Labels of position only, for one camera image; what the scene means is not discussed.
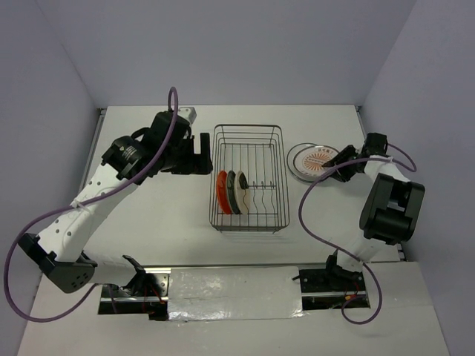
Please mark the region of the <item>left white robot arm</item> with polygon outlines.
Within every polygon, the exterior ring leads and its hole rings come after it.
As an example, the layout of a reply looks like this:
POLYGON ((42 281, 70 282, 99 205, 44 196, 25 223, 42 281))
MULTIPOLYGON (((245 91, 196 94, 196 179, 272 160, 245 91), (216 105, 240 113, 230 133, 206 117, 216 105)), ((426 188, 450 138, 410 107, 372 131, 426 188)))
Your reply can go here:
POLYGON ((159 172, 212 172, 209 134, 200 134, 200 153, 194 152, 191 125, 196 117, 193 107, 169 109, 159 112, 150 127, 115 139, 68 211, 38 234, 22 235, 19 247, 56 287, 70 294, 88 283, 112 284, 134 296, 152 282, 133 257, 102 257, 84 247, 146 178, 159 172))

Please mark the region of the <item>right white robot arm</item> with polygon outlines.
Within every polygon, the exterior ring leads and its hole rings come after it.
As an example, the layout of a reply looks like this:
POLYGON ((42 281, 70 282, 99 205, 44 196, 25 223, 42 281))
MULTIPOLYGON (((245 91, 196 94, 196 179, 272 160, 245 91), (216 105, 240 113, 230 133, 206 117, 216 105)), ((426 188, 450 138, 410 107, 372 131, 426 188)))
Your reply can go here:
POLYGON ((373 185, 359 218, 361 236, 345 247, 326 241, 334 252, 325 267, 301 270, 296 277, 303 293, 360 289, 364 267, 372 258, 413 236, 425 187, 400 171, 403 163, 387 154, 389 147, 384 134, 369 133, 359 149, 348 145, 336 154, 304 158, 304 169, 316 171, 317 182, 349 182, 356 174, 364 174, 373 185))

